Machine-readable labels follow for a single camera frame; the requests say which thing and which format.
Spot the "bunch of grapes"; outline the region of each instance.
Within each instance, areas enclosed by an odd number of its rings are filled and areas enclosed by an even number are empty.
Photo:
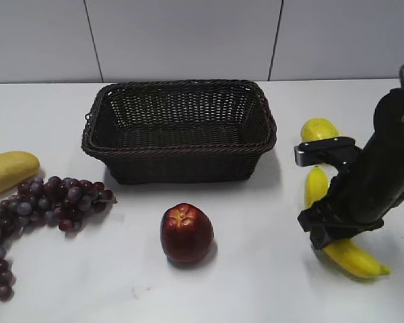
[[[53,176],[45,184],[41,177],[19,184],[16,195],[0,202],[0,300],[12,294],[13,274],[1,247],[8,237],[31,223],[77,232],[84,217],[104,211],[110,203],[116,203],[114,194],[101,182]]]

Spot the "wicker basket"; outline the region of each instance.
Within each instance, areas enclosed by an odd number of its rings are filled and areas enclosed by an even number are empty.
[[[276,142],[268,101],[250,81],[113,84],[86,119],[82,149],[120,184],[244,180]]]

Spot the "red apple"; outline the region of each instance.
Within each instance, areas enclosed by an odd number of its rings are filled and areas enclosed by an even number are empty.
[[[163,215],[160,240],[170,260],[197,262],[207,255],[213,245],[213,226],[204,212],[191,204],[181,203]]]

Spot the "robotic arm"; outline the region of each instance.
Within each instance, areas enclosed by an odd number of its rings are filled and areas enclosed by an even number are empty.
[[[404,65],[401,87],[392,89],[374,113],[374,134],[363,149],[349,137],[301,143],[299,166],[326,163],[338,175],[327,195],[304,210],[298,221],[316,249],[384,225],[383,217],[404,201]]]

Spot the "white tabletop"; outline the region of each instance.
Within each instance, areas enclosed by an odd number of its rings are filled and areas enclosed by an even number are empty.
[[[278,142],[250,180],[126,187],[80,148],[84,114],[104,85],[0,85],[0,153],[32,152],[46,176],[104,180],[119,200],[75,238],[43,227],[12,244],[15,295],[0,303],[0,323],[404,322],[404,204],[382,229],[356,238],[393,275],[352,281],[314,256],[296,221],[310,168],[296,166],[293,154],[301,126],[315,117],[362,146],[376,104],[398,81],[259,85]],[[192,270],[173,267],[160,247],[163,212],[181,202],[205,211],[218,245]]]

